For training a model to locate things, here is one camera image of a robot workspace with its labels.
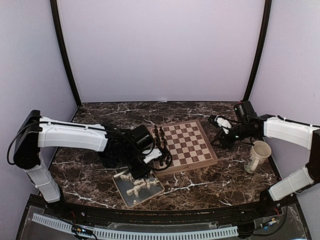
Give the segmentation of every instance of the black frame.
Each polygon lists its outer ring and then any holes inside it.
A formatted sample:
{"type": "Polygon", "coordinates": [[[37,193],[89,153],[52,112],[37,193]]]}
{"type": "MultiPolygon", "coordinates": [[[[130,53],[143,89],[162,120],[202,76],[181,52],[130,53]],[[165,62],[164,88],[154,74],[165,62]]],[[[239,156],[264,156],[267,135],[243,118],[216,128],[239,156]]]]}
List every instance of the black frame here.
{"type": "MultiPolygon", "coordinates": [[[[302,212],[301,206],[297,197],[294,195],[286,199],[280,200],[278,203],[281,206],[286,204],[295,204],[300,215],[304,231],[307,239],[311,239],[311,235],[306,223],[306,219],[302,212]]],[[[68,203],[69,207],[76,215],[85,213],[85,217],[78,218],[77,222],[85,226],[108,226],[110,223],[126,223],[138,225],[183,225],[183,224],[197,224],[209,223],[218,221],[219,225],[233,225],[239,228],[252,226],[253,221],[260,218],[254,209],[258,202],[251,202],[236,206],[226,206],[217,208],[208,208],[203,210],[186,210],[186,211],[141,211],[141,210],[124,210],[124,209],[110,209],[102,207],[85,206],[74,203],[68,203]]],[[[53,215],[52,212],[46,209],[46,202],[41,196],[31,194],[25,206],[19,229],[16,235],[16,240],[21,238],[22,230],[30,206],[44,209],[44,213],[53,215]]],[[[270,208],[268,215],[274,215],[274,211],[270,208]]]]}
{"type": "MultiPolygon", "coordinates": [[[[65,40],[62,32],[60,17],[59,17],[59,8],[58,8],[57,0],[50,0],[50,4],[51,4],[51,12],[52,12],[52,18],[53,18],[53,23],[55,28],[55,34],[59,44],[60,54],[62,57],[64,69],[68,78],[68,82],[69,82],[75,103],[78,107],[80,107],[82,102],[80,99],[80,95],[77,89],[77,85],[71,70],[71,65],[69,62],[68,54],[67,54],[66,44],[65,44],[65,40]]],[[[265,0],[259,40],[256,47],[256,52],[255,52],[255,56],[252,64],[250,77],[249,77],[246,90],[243,96],[243,101],[249,100],[254,83],[255,83],[262,52],[265,45],[270,12],[271,12],[271,4],[272,4],[272,0],[265,0]]]]}
{"type": "Polygon", "coordinates": [[[260,29],[260,35],[258,44],[255,51],[255,56],[252,64],[252,69],[249,77],[248,84],[245,89],[245,93],[243,96],[243,101],[248,101],[252,92],[252,88],[254,87],[254,83],[256,80],[262,52],[264,50],[267,30],[268,30],[268,24],[269,24],[269,18],[270,18],[270,12],[271,12],[271,4],[272,0],[265,0],[264,2],[264,10],[263,10],[263,16],[262,16],[262,23],[261,23],[261,29],[260,29]]]}
{"type": "Polygon", "coordinates": [[[77,85],[71,70],[71,66],[70,66],[70,62],[67,54],[66,44],[65,44],[64,35],[62,32],[60,17],[59,17],[57,0],[50,0],[50,4],[51,4],[51,12],[52,12],[52,18],[53,18],[53,23],[55,28],[56,39],[59,44],[60,54],[63,61],[65,73],[69,81],[69,85],[73,94],[74,101],[76,105],[80,107],[82,102],[80,99],[80,95],[77,89],[77,85]]]}

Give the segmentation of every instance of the chess square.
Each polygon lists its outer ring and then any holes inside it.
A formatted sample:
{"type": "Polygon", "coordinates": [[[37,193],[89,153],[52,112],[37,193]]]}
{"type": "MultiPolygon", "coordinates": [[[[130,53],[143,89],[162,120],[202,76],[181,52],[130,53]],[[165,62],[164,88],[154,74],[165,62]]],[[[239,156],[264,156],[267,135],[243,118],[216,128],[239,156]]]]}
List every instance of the chess square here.
{"type": "Polygon", "coordinates": [[[187,160],[185,158],[180,159],[180,165],[187,164],[187,160]]]}
{"type": "Polygon", "coordinates": [[[201,149],[206,149],[206,148],[207,148],[207,145],[206,145],[205,143],[200,144],[200,148],[201,148],[201,149]]]}
{"type": "Polygon", "coordinates": [[[174,144],[175,140],[178,140],[178,139],[167,140],[168,145],[172,145],[172,144],[174,144]]]}
{"type": "Polygon", "coordinates": [[[201,145],[201,144],[206,144],[206,141],[204,139],[199,139],[198,140],[198,143],[201,145]]]}
{"type": "Polygon", "coordinates": [[[188,153],[188,152],[189,152],[189,149],[188,149],[187,147],[184,147],[184,148],[182,148],[182,152],[183,152],[183,153],[188,153]]]}
{"type": "Polygon", "coordinates": [[[204,158],[207,159],[207,160],[208,160],[208,159],[211,159],[210,153],[205,154],[205,155],[204,155],[204,158]]]}
{"type": "Polygon", "coordinates": [[[184,158],[185,158],[185,155],[184,155],[183,153],[179,153],[179,154],[178,154],[178,158],[179,158],[179,159],[184,159],[184,158]]]}
{"type": "Polygon", "coordinates": [[[189,151],[189,152],[195,151],[195,147],[194,147],[194,146],[188,146],[188,151],[189,151]]]}
{"type": "Polygon", "coordinates": [[[203,152],[203,154],[209,154],[210,153],[208,148],[202,149],[202,152],[203,152]]]}
{"type": "Polygon", "coordinates": [[[195,145],[195,146],[194,146],[194,149],[195,149],[195,150],[201,150],[201,147],[200,147],[199,145],[195,145]]]}
{"type": "Polygon", "coordinates": [[[177,154],[177,149],[172,149],[170,150],[170,153],[173,155],[173,154],[177,154]]]}
{"type": "Polygon", "coordinates": [[[198,156],[193,156],[192,157],[192,162],[199,162],[199,157],[198,156]]]}
{"type": "Polygon", "coordinates": [[[172,161],[172,165],[173,166],[179,166],[180,165],[180,160],[178,159],[178,160],[173,160],[172,161]]]}
{"type": "Polygon", "coordinates": [[[179,157],[178,157],[178,154],[172,154],[172,160],[174,161],[174,160],[178,160],[179,159],[179,157]]]}
{"type": "Polygon", "coordinates": [[[200,156],[197,156],[197,157],[199,158],[200,161],[205,161],[206,160],[204,155],[200,155],[200,156]]]}
{"type": "Polygon", "coordinates": [[[190,156],[191,156],[191,157],[195,157],[195,156],[197,156],[197,153],[196,153],[195,151],[191,151],[191,152],[190,152],[190,156]]]}
{"type": "Polygon", "coordinates": [[[191,156],[190,156],[190,152],[184,152],[183,154],[184,154],[184,157],[185,157],[185,158],[190,158],[190,157],[191,157],[191,156]]]}
{"type": "Polygon", "coordinates": [[[195,152],[196,152],[196,154],[197,154],[198,156],[204,154],[204,153],[202,152],[202,150],[196,150],[195,152]]]}
{"type": "Polygon", "coordinates": [[[188,158],[186,159],[186,163],[187,163],[187,164],[193,164],[194,162],[192,161],[192,158],[191,158],[191,157],[188,157],[188,158]]]}

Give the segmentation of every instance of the white chess piece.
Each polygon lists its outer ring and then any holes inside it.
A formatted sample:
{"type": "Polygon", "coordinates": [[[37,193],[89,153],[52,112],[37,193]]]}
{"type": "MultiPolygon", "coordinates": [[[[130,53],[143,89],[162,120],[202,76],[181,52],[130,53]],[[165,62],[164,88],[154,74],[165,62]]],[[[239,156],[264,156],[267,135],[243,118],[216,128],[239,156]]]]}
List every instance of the white chess piece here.
{"type": "Polygon", "coordinates": [[[140,185],[136,185],[136,186],[134,186],[133,188],[127,190],[127,191],[126,191],[126,194],[127,194],[128,196],[130,196],[132,193],[134,193],[136,196],[138,196],[139,190],[142,189],[145,185],[147,185],[146,182],[144,182],[144,183],[142,183],[142,184],[140,184],[140,185]]]}
{"type": "Polygon", "coordinates": [[[133,181],[134,178],[132,177],[131,173],[128,173],[128,175],[120,175],[120,178],[123,179],[123,180],[129,180],[129,181],[133,181]]]}
{"type": "Polygon", "coordinates": [[[134,182],[133,182],[133,185],[139,185],[139,184],[142,184],[142,183],[145,183],[145,180],[142,178],[142,179],[140,179],[140,180],[135,180],[134,182]]]}
{"type": "Polygon", "coordinates": [[[150,181],[150,184],[153,186],[157,186],[158,183],[160,183],[158,179],[154,179],[154,181],[150,181]]]}

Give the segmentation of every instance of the black cable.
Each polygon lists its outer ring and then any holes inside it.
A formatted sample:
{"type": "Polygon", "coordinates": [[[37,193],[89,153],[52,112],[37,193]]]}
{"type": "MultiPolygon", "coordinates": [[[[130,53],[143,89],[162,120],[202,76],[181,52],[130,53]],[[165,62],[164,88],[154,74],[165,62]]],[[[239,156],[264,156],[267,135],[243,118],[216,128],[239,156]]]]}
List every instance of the black cable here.
{"type": "Polygon", "coordinates": [[[280,120],[285,121],[285,122],[288,122],[288,123],[301,124],[301,125],[305,125],[305,126],[309,126],[309,127],[311,127],[311,125],[312,125],[312,127],[320,128],[319,125],[313,125],[313,124],[309,124],[309,123],[305,123],[305,122],[300,122],[300,121],[294,121],[294,120],[290,120],[290,119],[285,119],[284,117],[282,117],[282,116],[280,116],[280,115],[278,115],[277,117],[278,117],[280,120]]]}
{"type": "Polygon", "coordinates": [[[95,240],[98,240],[97,236],[94,233],[92,233],[92,236],[94,236],[95,240]]]}
{"type": "MultiPolygon", "coordinates": [[[[73,226],[73,227],[74,227],[74,226],[77,226],[77,225],[74,224],[73,222],[68,222],[68,221],[62,219],[61,217],[58,217],[58,216],[51,210],[51,208],[47,207],[47,209],[50,210],[50,212],[53,214],[53,216],[55,216],[55,217],[56,217],[57,219],[59,219],[60,221],[66,223],[66,224],[70,224],[70,225],[73,226]]],[[[74,233],[74,234],[78,237],[78,239],[88,239],[88,237],[79,236],[76,232],[72,232],[72,233],[74,233]]],[[[97,236],[96,236],[94,233],[92,233],[92,236],[94,236],[94,238],[95,238],[96,240],[98,240],[97,236]]]]}
{"type": "Polygon", "coordinates": [[[142,153],[142,154],[143,154],[144,156],[148,156],[149,154],[152,153],[152,151],[155,149],[155,147],[156,147],[156,143],[155,143],[155,141],[153,141],[152,148],[151,148],[150,152],[148,152],[148,153],[142,153]]]}
{"type": "Polygon", "coordinates": [[[170,157],[169,164],[167,166],[165,166],[164,168],[155,168],[155,167],[149,166],[149,168],[151,170],[156,171],[156,172],[161,172],[161,171],[167,170],[171,166],[171,164],[173,162],[172,155],[169,151],[166,151],[166,152],[167,152],[166,154],[170,157]]]}
{"type": "Polygon", "coordinates": [[[262,233],[253,233],[254,231],[261,229],[261,227],[257,227],[256,229],[249,231],[249,232],[239,232],[239,235],[250,235],[250,236],[260,236],[260,237],[267,237],[267,236],[271,236],[273,234],[275,234],[276,232],[278,232],[286,223],[287,220],[287,215],[288,215],[288,198],[286,198],[286,207],[285,207],[285,215],[284,218],[282,220],[281,225],[273,232],[271,233],[266,233],[266,234],[262,234],[262,233]]]}
{"type": "Polygon", "coordinates": [[[36,121],[36,122],[32,122],[26,126],[24,126],[22,129],[19,130],[19,132],[14,136],[13,140],[11,141],[9,147],[8,147],[8,150],[6,152],[6,161],[8,162],[8,164],[10,165],[16,165],[14,162],[10,162],[9,160],[9,155],[10,155],[10,150],[12,148],[12,145],[15,143],[16,139],[19,137],[19,135],[24,131],[26,130],[28,127],[32,126],[32,125],[36,125],[36,124],[39,124],[39,123],[44,123],[44,124],[48,124],[49,122],[48,121],[36,121]]]}

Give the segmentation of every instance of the white cup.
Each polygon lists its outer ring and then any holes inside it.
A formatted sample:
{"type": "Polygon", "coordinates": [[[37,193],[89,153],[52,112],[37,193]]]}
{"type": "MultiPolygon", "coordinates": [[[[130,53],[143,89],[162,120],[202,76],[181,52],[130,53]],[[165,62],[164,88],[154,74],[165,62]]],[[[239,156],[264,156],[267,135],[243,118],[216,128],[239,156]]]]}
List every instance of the white cup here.
{"type": "Polygon", "coordinates": [[[264,141],[255,141],[253,144],[249,161],[244,164],[244,169],[250,174],[255,174],[272,152],[271,147],[264,141]]]}

